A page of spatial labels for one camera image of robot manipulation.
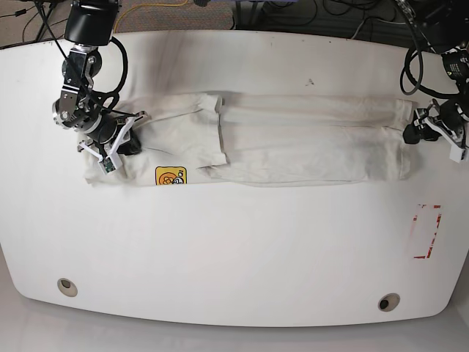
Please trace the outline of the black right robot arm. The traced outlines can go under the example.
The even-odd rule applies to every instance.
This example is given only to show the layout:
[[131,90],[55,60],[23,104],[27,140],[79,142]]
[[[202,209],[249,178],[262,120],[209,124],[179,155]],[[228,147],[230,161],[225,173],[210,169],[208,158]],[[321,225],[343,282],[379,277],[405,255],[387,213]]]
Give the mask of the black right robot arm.
[[[105,172],[118,169],[121,156],[141,152],[133,125],[146,115],[115,108],[128,75],[127,52],[113,36],[118,12],[118,1],[73,1],[64,33],[73,47],[64,55],[61,95],[52,108],[53,121],[84,135],[78,151],[96,157]],[[99,49],[109,43],[121,53],[122,74],[116,88],[98,92],[94,78],[102,68]]]

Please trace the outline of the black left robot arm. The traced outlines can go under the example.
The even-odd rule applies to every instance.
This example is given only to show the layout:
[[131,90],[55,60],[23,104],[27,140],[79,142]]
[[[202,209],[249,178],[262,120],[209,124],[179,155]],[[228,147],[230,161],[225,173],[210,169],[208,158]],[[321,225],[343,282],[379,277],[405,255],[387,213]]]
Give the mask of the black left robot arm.
[[[399,77],[401,92],[407,96],[422,92],[432,98],[427,107],[414,111],[402,134],[404,142],[444,138],[450,144],[450,159],[460,162],[468,156],[468,2],[395,1],[394,6],[413,41]],[[424,86],[425,50],[440,56],[456,93]]]

